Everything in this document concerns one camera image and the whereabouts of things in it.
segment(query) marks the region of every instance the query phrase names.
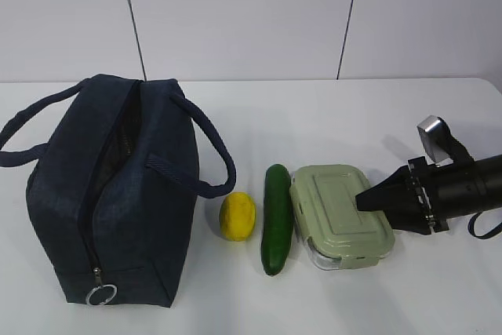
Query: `food container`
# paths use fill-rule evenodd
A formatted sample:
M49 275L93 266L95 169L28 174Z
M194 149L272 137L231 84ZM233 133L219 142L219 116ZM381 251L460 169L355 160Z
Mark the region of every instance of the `food container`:
M355 196L370 187L349 165L305 166L289 189L296 225L310 258L323 270L374 266L394 246L382 211L360 212Z

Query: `metal ring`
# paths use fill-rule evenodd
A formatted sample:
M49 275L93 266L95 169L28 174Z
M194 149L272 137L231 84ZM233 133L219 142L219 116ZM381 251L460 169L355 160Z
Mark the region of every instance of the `metal ring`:
M105 289L105 288L112 288L112 290L113 290L113 292L111 293L111 295L109 296L109 298L107 298L106 300L101 301L99 304L91 304L91 297L93 296L93 294L95 292L97 292L98 290L102 290L102 289ZM89 293L87 293L87 296L85 297L85 303L88 304L89 306L106 305L111 300L113 300L116 295L117 295L117 286L115 286L113 284L104 284L102 286L95 286L94 288L91 289L91 291Z

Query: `navy blue insulated bag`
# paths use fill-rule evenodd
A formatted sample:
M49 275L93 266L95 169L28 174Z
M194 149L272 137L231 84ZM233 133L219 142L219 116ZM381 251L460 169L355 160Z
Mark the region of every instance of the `navy blue insulated bag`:
M74 96L47 144L0 151L0 166L38 160L28 213L68 302L171 306L197 195L235 185L235 165L213 124L176 80L97 75L19 112L0 149L43 108ZM227 182L198 178L192 120L227 167Z

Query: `lemon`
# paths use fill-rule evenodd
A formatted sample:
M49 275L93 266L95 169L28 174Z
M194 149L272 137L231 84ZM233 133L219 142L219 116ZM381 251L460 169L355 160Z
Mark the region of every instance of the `lemon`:
M254 201L245 192L232 192L220 209L220 229L231 241L244 241L253 233L256 219Z

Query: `cucumber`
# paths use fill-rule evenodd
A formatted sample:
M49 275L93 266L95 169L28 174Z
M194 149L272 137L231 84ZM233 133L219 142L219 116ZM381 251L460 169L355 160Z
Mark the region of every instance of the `cucumber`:
M265 175L261 263L270 276L282 270L291 248L294 219L289 186L291 178L288 169L279 164L268 168Z

